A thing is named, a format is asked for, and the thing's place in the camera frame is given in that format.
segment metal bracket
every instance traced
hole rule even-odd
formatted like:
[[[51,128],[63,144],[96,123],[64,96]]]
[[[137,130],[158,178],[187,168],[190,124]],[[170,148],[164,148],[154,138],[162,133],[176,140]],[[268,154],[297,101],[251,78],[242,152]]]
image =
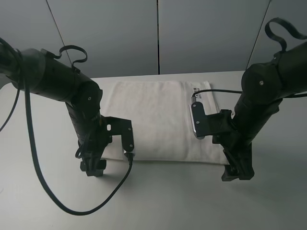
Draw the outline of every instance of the metal bracket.
[[[190,105],[193,132],[197,139],[213,136],[213,144],[221,144],[229,162],[225,165],[222,181],[234,179],[250,180],[254,176],[252,168],[251,144],[247,148],[237,148],[233,140],[241,138],[231,125],[231,110],[222,109],[220,113],[206,115],[201,102]]]
[[[130,120],[121,119],[117,117],[102,117],[103,125],[96,132],[96,139],[98,146],[91,146],[91,149],[85,152],[82,156],[80,169],[86,172],[87,176],[103,176],[104,169],[106,169],[106,160],[102,160],[101,156],[105,147],[112,143],[112,136],[121,135],[121,144],[123,153],[134,153],[133,130]],[[107,130],[107,125],[111,125],[111,129]]]

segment cable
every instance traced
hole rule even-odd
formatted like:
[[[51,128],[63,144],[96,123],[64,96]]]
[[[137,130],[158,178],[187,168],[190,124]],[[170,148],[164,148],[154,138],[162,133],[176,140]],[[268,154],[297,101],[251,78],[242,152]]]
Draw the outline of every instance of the cable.
[[[124,176],[124,178],[121,180],[121,182],[117,185],[117,187],[114,189],[114,191],[108,196],[108,198],[103,203],[101,203],[97,207],[95,207],[95,208],[93,208],[89,211],[85,211],[85,212],[73,211],[73,210],[67,208],[66,206],[64,206],[57,199],[57,197],[53,194],[53,192],[50,190],[49,186],[47,185],[47,183],[46,183],[46,181],[43,177],[42,171],[41,171],[40,166],[39,166],[37,151],[36,151],[36,146],[35,146],[33,123],[32,123],[30,91],[29,91],[29,86],[27,84],[27,79],[26,79],[26,76],[27,76],[26,67],[24,66],[24,64],[23,64],[21,58],[19,57],[19,55],[15,52],[15,50],[6,41],[4,41],[2,38],[0,38],[0,42],[12,53],[12,55],[16,59],[17,63],[20,66],[20,69],[21,69],[21,77],[23,78],[23,82],[24,82],[25,112],[26,112],[26,119],[27,119],[27,125],[28,125],[28,133],[29,133],[29,139],[30,139],[31,153],[32,153],[34,169],[35,169],[35,172],[37,174],[39,182],[43,186],[43,189],[48,194],[48,196],[52,199],[52,201],[60,209],[62,209],[64,212],[67,212],[69,214],[76,215],[76,216],[85,216],[85,215],[92,214],[93,212],[96,212],[97,210],[102,208],[114,196],[114,194],[117,192],[117,190],[122,186],[122,184],[127,179],[128,175],[129,175],[129,173],[132,169],[133,154],[128,153],[129,168],[128,168],[126,175]]]
[[[195,97],[196,94],[201,92],[231,92],[231,93],[242,93],[242,91],[235,91],[235,90],[215,90],[215,89],[209,89],[209,90],[199,90],[193,93],[192,97]]]
[[[307,93],[293,94],[293,95],[287,96],[285,98],[299,98],[299,97],[307,97]]]
[[[6,126],[6,124],[8,123],[8,121],[10,120],[10,118],[11,118],[11,116],[12,116],[14,110],[15,110],[15,107],[16,107],[17,101],[18,101],[18,97],[19,97],[19,93],[20,93],[20,89],[17,90],[16,97],[15,97],[15,101],[14,101],[13,107],[12,107],[12,109],[11,109],[11,112],[10,112],[8,118],[5,120],[5,122],[4,122],[3,125],[1,126],[0,132],[4,129],[4,127]]]
[[[230,93],[239,93],[241,94],[242,91],[235,91],[235,90],[215,90],[215,89],[209,89],[209,90],[199,90],[193,93],[192,98],[195,97],[196,94],[201,92],[230,92]],[[307,97],[307,93],[302,94],[293,94],[286,96],[285,98],[300,98],[300,97]]]

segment black cable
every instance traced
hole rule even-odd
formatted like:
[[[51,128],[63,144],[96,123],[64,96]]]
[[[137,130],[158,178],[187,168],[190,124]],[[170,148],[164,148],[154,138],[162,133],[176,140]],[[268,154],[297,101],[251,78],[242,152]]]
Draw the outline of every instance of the black cable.
[[[293,95],[287,96],[285,98],[299,98],[299,97],[307,97],[307,93],[293,94]]]
[[[272,32],[272,30],[270,28],[270,23],[277,23],[277,24],[281,25],[283,28],[285,28],[289,32],[289,34],[292,35],[292,37],[294,37],[296,39],[300,39],[300,40],[307,39],[307,35],[304,35],[304,34],[301,34],[300,32],[298,32],[298,30],[290,22],[286,21],[285,19],[273,18],[273,19],[269,20],[264,27],[264,31],[270,39],[278,42],[281,45],[282,52],[286,51],[287,43],[282,37],[279,37]]]
[[[10,112],[8,118],[5,120],[5,122],[4,122],[3,125],[1,126],[0,132],[4,129],[4,127],[6,126],[6,124],[8,123],[8,121],[10,120],[10,118],[11,118],[11,116],[12,116],[14,110],[15,110],[15,107],[16,107],[17,101],[18,101],[18,97],[19,97],[19,93],[20,93],[20,89],[17,90],[16,97],[15,97],[15,101],[14,101],[13,107],[12,107],[12,109],[11,109],[11,112]]]
[[[201,92],[231,92],[231,93],[242,93],[242,91],[235,91],[235,90],[215,90],[215,89],[209,89],[209,90],[199,90],[193,93],[192,97],[195,97],[196,94]]]
[[[132,169],[133,154],[128,153],[129,168],[128,168],[126,175],[124,176],[124,178],[121,180],[121,182],[117,185],[117,187],[114,189],[114,191],[109,195],[109,197],[103,203],[101,203],[97,207],[95,207],[95,208],[93,208],[89,211],[85,211],[85,212],[73,211],[73,210],[67,208],[66,206],[64,206],[57,199],[57,197],[53,194],[53,192],[50,190],[49,186],[47,185],[47,183],[46,183],[46,181],[43,177],[42,171],[41,171],[40,166],[39,166],[37,151],[36,151],[36,146],[35,146],[33,123],[32,123],[30,91],[29,91],[29,86],[27,84],[27,79],[26,79],[26,76],[27,76],[26,67],[24,66],[24,64],[23,64],[21,58],[19,57],[19,55],[15,52],[15,50],[6,41],[4,41],[2,38],[0,38],[0,42],[6,47],[6,49],[8,49],[12,53],[12,55],[16,59],[17,63],[20,66],[20,69],[21,69],[21,76],[22,76],[23,82],[24,82],[25,112],[26,112],[26,119],[27,119],[27,125],[28,125],[31,153],[32,153],[34,169],[35,169],[35,172],[37,174],[39,182],[43,186],[43,189],[48,194],[48,196],[52,199],[52,201],[60,209],[62,209],[64,212],[67,212],[69,214],[76,215],[76,216],[85,216],[85,215],[92,214],[93,212],[96,212],[97,210],[102,208],[114,196],[114,194],[117,192],[117,190],[122,186],[122,184],[127,179],[128,175],[129,175],[129,173]]]
[[[230,93],[242,93],[242,91],[235,91],[235,90],[216,90],[216,89],[209,89],[209,90],[199,90],[193,93],[192,98],[195,97],[196,94],[201,92],[230,92]],[[300,98],[300,97],[307,97],[307,93],[302,94],[293,94],[286,96],[285,98]]]

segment black strap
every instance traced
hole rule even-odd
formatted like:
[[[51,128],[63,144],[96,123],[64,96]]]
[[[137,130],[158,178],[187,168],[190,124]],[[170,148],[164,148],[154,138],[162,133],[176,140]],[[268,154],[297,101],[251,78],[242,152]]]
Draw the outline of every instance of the black strap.
[[[92,128],[88,134],[85,135],[85,140],[84,140],[84,143],[81,144],[79,146],[79,148],[77,149],[76,151],[76,154],[75,154],[75,158],[82,158],[84,157],[84,153],[87,151],[87,147],[88,147],[88,143],[89,143],[89,140],[90,140],[90,137],[91,137],[91,134],[96,130],[96,127],[95,128]]]
[[[85,54],[85,58],[84,59],[79,59],[79,60],[75,60],[73,61],[73,63],[71,64],[71,68],[73,71],[76,71],[77,73],[80,73],[80,70],[78,68],[76,68],[74,66],[74,64],[77,62],[77,63],[82,63],[82,62],[86,62],[87,61],[87,52],[82,49],[81,47],[78,47],[78,46],[74,46],[74,45],[69,45],[69,46],[63,46],[61,49],[59,49],[59,55],[55,55],[55,54],[52,54],[50,53],[49,55],[51,55],[54,59],[60,59],[62,57],[62,52],[65,51],[65,50],[69,50],[69,49],[75,49],[75,50],[78,50],[78,51],[81,51],[82,53]]]
[[[281,18],[273,18],[271,20],[268,21],[268,23],[265,25],[264,31],[267,34],[267,36],[278,42],[281,46],[282,46],[282,52],[285,52],[287,49],[287,43],[286,41],[282,38],[279,37],[277,35],[275,35],[271,28],[270,28],[270,23],[277,23],[279,25],[281,25],[283,28],[285,28],[294,38],[300,39],[300,40],[304,40],[307,39],[307,36],[304,34],[301,34],[300,32],[297,31],[297,29],[288,21],[281,19]]]

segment white fabric bag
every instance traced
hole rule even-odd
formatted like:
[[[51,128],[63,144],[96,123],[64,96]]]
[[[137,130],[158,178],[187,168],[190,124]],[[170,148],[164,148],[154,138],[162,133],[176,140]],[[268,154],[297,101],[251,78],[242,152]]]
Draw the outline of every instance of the white fabric bag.
[[[222,147],[212,144],[212,136],[198,140],[192,131],[191,96],[203,89],[210,89],[207,81],[118,81],[102,114],[132,121],[135,160],[227,164]],[[217,113],[211,92],[199,94],[197,100],[207,115]],[[123,159],[120,136],[113,137],[102,157]]]

